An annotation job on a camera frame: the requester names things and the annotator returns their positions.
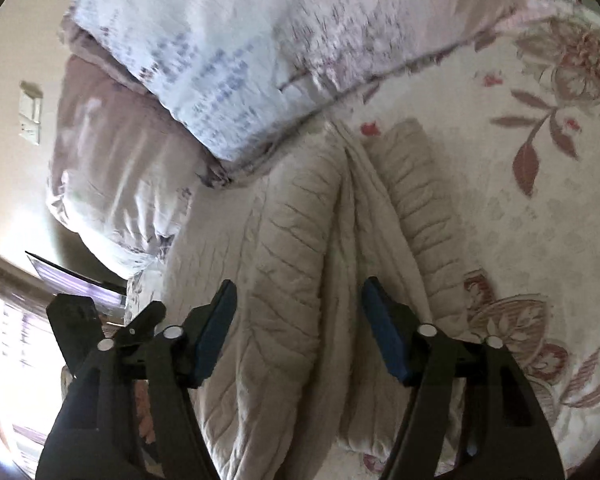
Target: folded blanket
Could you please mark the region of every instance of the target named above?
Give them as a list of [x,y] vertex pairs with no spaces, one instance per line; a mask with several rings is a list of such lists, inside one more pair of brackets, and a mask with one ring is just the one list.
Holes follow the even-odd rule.
[[135,280],[130,300],[161,298],[174,324],[222,280],[237,284],[222,355],[191,396],[223,479],[310,480],[337,438],[388,453],[408,394],[361,316],[360,286],[379,276],[423,322],[455,336],[466,319],[454,244],[416,121],[367,149],[313,121],[240,186],[196,191],[161,279]]

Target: pillow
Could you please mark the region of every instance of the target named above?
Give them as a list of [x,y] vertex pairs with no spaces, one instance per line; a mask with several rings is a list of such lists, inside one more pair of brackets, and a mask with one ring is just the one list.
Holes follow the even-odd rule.
[[155,98],[69,59],[47,205],[103,264],[129,279],[167,250],[200,176],[222,170]]
[[72,18],[239,165],[358,83],[466,40],[518,1],[76,0]]

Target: bed sheet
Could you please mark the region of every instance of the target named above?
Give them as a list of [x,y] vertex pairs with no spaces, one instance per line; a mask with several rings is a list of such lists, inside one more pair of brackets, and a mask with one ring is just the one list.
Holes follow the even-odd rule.
[[[600,16],[554,1],[551,19],[484,34],[325,115],[367,142],[423,125],[461,219],[470,330],[504,339],[568,471],[600,439]],[[336,465],[364,478],[383,462],[334,449],[323,473]]]

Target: wall outlet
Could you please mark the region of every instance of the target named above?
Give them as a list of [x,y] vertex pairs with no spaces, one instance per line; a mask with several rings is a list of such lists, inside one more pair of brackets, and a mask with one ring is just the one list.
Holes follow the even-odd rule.
[[40,145],[40,125],[20,116],[20,136],[35,146]]

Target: blanket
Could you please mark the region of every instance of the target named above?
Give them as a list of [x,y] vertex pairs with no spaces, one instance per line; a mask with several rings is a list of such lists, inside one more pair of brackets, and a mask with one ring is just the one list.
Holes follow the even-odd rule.
[[336,440],[386,457],[408,402],[361,314],[363,280],[379,276],[422,322],[459,335],[456,242],[416,121],[363,146],[314,120],[257,174],[198,188],[164,267],[132,280],[129,310],[161,299],[177,324],[233,280],[221,357],[191,393],[206,444],[223,479],[310,480]]

